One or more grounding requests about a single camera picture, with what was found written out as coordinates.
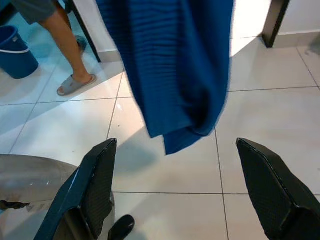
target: bucket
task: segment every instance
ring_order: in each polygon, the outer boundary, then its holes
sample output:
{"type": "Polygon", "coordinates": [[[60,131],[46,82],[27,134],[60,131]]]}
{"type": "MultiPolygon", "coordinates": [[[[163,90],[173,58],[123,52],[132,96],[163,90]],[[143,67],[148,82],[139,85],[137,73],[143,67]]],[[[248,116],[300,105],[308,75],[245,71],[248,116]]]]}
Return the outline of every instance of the bucket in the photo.
{"type": "Polygon", "coordinates": [[[32,74],[38,61],[22,40],[15,26],[0,26],[0,68],[14,79],[32,74]]]}

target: blue towel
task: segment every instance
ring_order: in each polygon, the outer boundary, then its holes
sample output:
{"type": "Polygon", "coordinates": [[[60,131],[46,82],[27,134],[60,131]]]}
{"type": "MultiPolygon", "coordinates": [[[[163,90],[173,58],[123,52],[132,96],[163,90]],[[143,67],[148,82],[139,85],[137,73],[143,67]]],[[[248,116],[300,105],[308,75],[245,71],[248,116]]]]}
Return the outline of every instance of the blue towel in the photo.
{"type": "Polygon", "coordinates": [[[167,154],[209,135],[229,78],[233,0],[96,0],[149,135],[167,154]]]}

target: white tile floor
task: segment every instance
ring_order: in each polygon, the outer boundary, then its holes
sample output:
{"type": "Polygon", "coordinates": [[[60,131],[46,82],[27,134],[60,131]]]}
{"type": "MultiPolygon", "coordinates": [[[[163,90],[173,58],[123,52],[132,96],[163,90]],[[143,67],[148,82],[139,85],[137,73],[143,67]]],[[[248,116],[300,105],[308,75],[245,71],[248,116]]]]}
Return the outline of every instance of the white tile floor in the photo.
{"type": "MultiPolygon", "coordinates": [[[[320,47],[266,49],[241,34],[231,41],[230,92],[216,132],[180,153],[165,156],[161,138],[149,139],[120,62],[97,63],[86,52],[85,65],[99,80],[57,96],[71,68],[52,46],[35,54],[40,68],[31,76],[14,80],[0,72],[0,154],[79,165],[90,148],[115,137],[116,215],[136,220],[128,240],[266,240],[236,138],[277,152],[320,200],[320,47]]],[[[32,240],[43,218],[7,211],[0,239],[32,240]]]]}

